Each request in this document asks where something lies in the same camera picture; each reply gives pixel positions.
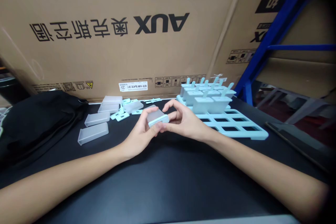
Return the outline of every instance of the blue shelf frame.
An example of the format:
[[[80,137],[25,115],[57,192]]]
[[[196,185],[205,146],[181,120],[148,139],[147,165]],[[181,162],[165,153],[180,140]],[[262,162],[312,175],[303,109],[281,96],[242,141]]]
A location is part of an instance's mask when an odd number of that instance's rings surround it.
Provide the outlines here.
[[[251,84],[274,50],[335,51],[336,44],[280,45],[283,37],[310,0],[286,0],[235,87],[237,97],[253,106]]]

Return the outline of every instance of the dark floor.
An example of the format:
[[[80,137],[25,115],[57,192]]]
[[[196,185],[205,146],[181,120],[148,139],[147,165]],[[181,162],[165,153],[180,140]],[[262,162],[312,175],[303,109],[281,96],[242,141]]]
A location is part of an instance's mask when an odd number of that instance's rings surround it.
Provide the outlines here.
[[[263,98],[256,99],[256,103],[258,104]],[[268,106],[268,102],[262,105],[259,108],[261,111],[273,116],[274,118],[280,120],[281,122],[285,122],[291,115],[294,114],[290,107],[287,106],[286,103],[282,101],[278,101],[273,103],[272,106]],[[319,140],[320,142],[328,145],[330,147],[336,147],[335,141],[335,125],[331,125],[326,129],[319,129],[321,124],[326,122],[326,118],[324,117],[305,117],[302,120],[298,121],[294,125],[298,127],[300,130],[306,132],[311,137]]]

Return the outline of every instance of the hand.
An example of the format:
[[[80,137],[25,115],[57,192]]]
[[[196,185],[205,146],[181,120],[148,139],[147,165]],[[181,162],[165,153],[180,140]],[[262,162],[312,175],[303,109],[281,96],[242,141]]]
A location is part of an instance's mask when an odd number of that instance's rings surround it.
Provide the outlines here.
[[[176,111],[168,114],[170,122],[163,124],[163,129],[160,132],[171,131],[200,142],[210,139],[210,135],[216,132],[205,125],[191,109],[182,105],[177,100],[167,102],[162,112],[166,112],[172,106],[176,108]]]
[[[131,133],[120,144],[129,159],[139,155],[147,147],[151,139],[156,137],[163,128],[162,122],[154,124],[151,128],[148,126],[147,115],[156,110],[158,110],[158,107],[144,109]]]

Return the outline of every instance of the left hand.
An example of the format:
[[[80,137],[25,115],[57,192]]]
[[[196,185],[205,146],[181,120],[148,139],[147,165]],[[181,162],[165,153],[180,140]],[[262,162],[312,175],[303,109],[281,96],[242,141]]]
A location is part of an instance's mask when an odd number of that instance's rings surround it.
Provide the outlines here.
[[[158,110],[158,107],[144,109],[131,133],[120,144],[128,158],[131,159],[139,155],[147,147],[151,139],[156,137],[159,131],[163,129],[162,122],[154,124],[151,128],[148,126],[147,115],[156,110]]]

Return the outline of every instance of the white sticker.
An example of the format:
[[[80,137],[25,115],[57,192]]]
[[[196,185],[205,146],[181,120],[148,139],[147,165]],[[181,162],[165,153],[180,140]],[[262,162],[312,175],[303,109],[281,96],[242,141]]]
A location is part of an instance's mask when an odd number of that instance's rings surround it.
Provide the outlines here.
[[[119,83],[120,92],[132,92],[148,90],[147,82],[126,82]]]

